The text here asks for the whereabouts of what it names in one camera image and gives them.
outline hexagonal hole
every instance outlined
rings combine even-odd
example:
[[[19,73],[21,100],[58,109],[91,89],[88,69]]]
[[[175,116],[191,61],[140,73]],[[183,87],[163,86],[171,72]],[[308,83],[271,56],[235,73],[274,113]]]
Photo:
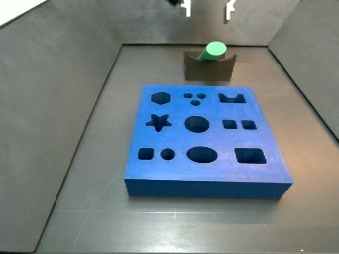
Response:
[[[159,105],[163,105],[171,102],[171,94],[168,94],[167,92],[158,92],[152,94],[151,101]]]

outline hole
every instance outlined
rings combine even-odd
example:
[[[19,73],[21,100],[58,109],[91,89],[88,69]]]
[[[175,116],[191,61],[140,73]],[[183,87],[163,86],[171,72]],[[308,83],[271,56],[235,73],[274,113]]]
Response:
[[[186,93],[186,94],[184,94],[184,97],[186,97],[187,99],[191,99],[191,98],[194,98],[194,95],[192,95],[192,93]]]
[[[162,153],[160,156],[164,160],[170,161],[175,158],[175,150],[171,148],[166,148]]]
[[[199,93],[199,94],[198,94],[198,97],[199,97],[200,99],[204,99],[204,98],[207,97],[207,95],[206,95],[204,93]]]
[[[239,163],[250,163],[250,164],[264,164],[266,157],[259,148],[236,148],[236,157]]]
[[[218,152],[210,147],[191,148],[187,156],[196,163],[212,163],[218,160]]]
[[[191,101],[191,104],[192,104],[194,106],[199,106],[199,105],[200,105],[200,101],[199,101],[199,100],[192,100],[192,101]]]
[[[242,124],[243,124],[243,128],[246,130],[256,130],[256,126],[255,126],[255,123],[250,120],[244,120],[242,121]]]
[[[235,120],[223,120],[223,125],[226,129],[238,129],[238,123]]]
[[[164,126],[172,126],[172,123],[167,121],[168,115],[151,115],[151,121],[146,123],[146,126],[154,126],[156,132],[162,131]]]
[[[151,101],[159,105],[163,105],[171,102],[171,95],[166,92],[158,92],[152,94]]]
[[[196,133],[210,129],[210,121],[203,116],[191,116],[186,119],[186,128]]]
[[[174,6],[179,5],[183,0],[167,0],[170,2],[170,4],[172,4]]]
[[[219,99],[222,103],[247,103],[242,94],[235,98],[228,98],[223,93],[219,93]]]
[[[140,148],[138,152],[139,160],[151,160],[154,158],[154,149],[152,148]]]

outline gray wall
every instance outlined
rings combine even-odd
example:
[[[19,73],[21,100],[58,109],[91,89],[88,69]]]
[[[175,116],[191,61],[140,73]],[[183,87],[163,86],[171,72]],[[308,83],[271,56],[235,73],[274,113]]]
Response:
[[[33,251],[120,49],[94,1],[0,30],[0,251]]]
[[[303,0],[268,48],[339,139],[338,13],[338,0]]]
[[[192,0],[192,17],[164,0],[98,0],[124,43],[267,46],[299,0],[239,0],[224,24],[227,0]]]

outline star-shaped hole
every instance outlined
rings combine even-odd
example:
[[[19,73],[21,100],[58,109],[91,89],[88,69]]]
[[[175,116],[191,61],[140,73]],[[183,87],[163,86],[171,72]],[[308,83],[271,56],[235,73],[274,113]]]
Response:
[[[156,132],[162,131],[164,126],[172,126],[172,123],[167,121],[168,115],[151,114],[151,121],[146,123],[146,126],[154,126]]]

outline blue shape sorter box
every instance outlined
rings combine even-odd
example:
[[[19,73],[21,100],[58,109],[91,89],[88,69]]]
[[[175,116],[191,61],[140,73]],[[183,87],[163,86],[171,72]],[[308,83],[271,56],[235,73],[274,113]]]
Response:
[[[292,176],[252,90],[144,85],[124,181],[131,196],[280,199]]]

